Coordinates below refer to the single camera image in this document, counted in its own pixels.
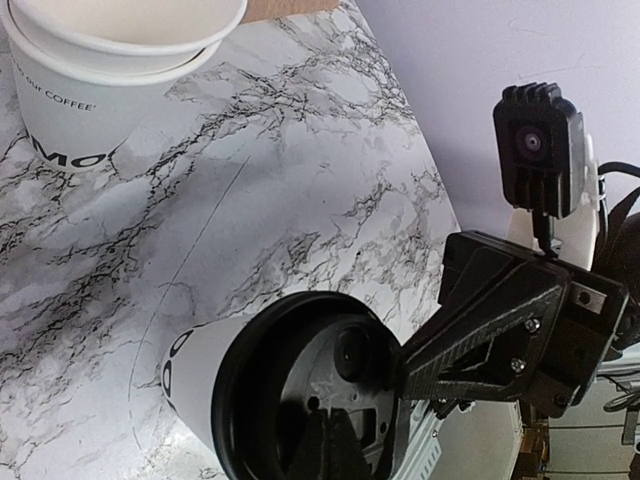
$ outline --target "black camera module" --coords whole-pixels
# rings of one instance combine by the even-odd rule
[[[538,216],[564,218],[585,182],[582,114],[555,83],[504,90],[493,112],[507,201]]]

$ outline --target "white paper cup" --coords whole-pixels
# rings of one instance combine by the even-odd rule
[[[402,402],[387,383],[399,351],[393,334],[358,300],[303,292],[253,317],[180,335],[162,361],[161,385],[229,478],[284,478],[282,463],[298,444],[283,429],[300,428],[319,408],[353,414],[362,440],[368,439],[363,448],[376,478],[390,478],[404,452],[387,457],[382,451],[404,448],[409,422],[397,414]],[[374,409],[375,418],[360,419],[363,409]],[[407,428],[398,429],[403,422]]]
[[[162,361],[165,398],[180,419],[215,451],[211,402],[220,364],[251,316],[234,317],[194,327],[180,335]]]
[[[56,60],[32,45],[2,3],[22,118],[29,141],[51,168],[71,173],[111,160],[173,83],[206,63],[203,50],[173,70],[138,76],[91,72]]]
[[[88,70],[119,74],[164,72],[189,62],[204,48],[217,48],[222,39],[238,26],[247,8],[247,0],[223,0],[215,18],[193,18],[190,25],[180,27],[185,38],[191,38],[188,34],[192,30],[202,31],[203,35],[208,30],[209,33],[202,38],[170,45],[143,45],[74,32],[48,18],[29,0],[9,1],[16,25],[40,50]],[[131,28],[135,29],[136,25],[131,24]]]

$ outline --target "white marble surface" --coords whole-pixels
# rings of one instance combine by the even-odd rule
[[[360,13],[239,28],[84,176],[34,158],[0,42],[0,480],[222,479],[162,399],[182,330],[332,289],[405,340],[457,228]]]

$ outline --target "camera lens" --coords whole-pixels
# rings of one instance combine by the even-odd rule
[[[547,156],[548,143],[542,130],[533,125],[525,125],[516,133],[518,153],[532,162],[544,160]]]
[[[535,133],[527,133],[524,137],[524,146],[532,153],[539,152],[542,148],[542,140]]]

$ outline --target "cup rim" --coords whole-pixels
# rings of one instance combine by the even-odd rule
[[[53,70],[54,72],[74,80],[96,85],[116,86],[116,87],[136,87],[156,85],[159,83],[167,83],[177,80],[180,77],[188,75],[197,68],[204,65],[218,49],[218,43],[210,45],[202,49],[198,54],[188,62],[179,67],[165,70],[158,73],[149,73],[142,75],[114,75],[109,73],[87,70],[72,64],[62,62],[43,52],[33,45],[27,37],[20,31],[11,15],[11,0],[2,0],[0,7],[0,19],[9,35],[12,43],[22,50],[22,52],[35,62]]]
[[[114,40],[94,37],[92,35],[87,35],[84,33],[65,31],[61,29],[55,23],[55,21],[48,20],[44,15],[40,14],[37,9],[29,4],[28,0],[8,1],[12,2],[16,6],[16,8],[20,9],[25,15],[27,15],[31,19],[31,21],[33,21],[38,27],[42,28],[55,37],[61,38],[69,43],[78,45],[88,50],[125,56],[178,55],[191,51],[202,50],[203,48],[213,45],[229,35],[229,33],[231,33],[244,18],[248,5],[248,0],[234,0],[238,3],[238,9],[231,21],[223,29],[206,38],[192,42],[177,43],[174,45],[146,45],[116,42]]]
[[[253,477],[249,473],[247,463],[243,461],[243,456],[246,455],[245,447],[236,439],[239,431],[236,419],[240,408],[237,400],[244,391],[243,385],[247,382],[255,385],[256,372],[251,369],[252,364],[256,363],[254,354],[259,351],[261,345],[265,345],[265,333],[274,328],[287,328],[294,312],[307,308],[313,309],[314,312],[324,311],[328,316],[334,316],[335,313],[355,314],[379,322],[371,309],[354,297],[339,292],[306,291],[293,293],[275,301],[244,326],[232,340],[220,363],[210,407],[210,428],[215,453],[223,470],[232,478]],[[388,331],[381,322],[380,326]],[[399,350],[400,344],[390,331],[389,339],[393,342],[394,348]],[[228,428],[216,428],[216,425],[228,425]],[[274,464],[263,466],[265,470],[269,470]],[[264,478],[277,476],[277,473],[271,473],[271,477]]]

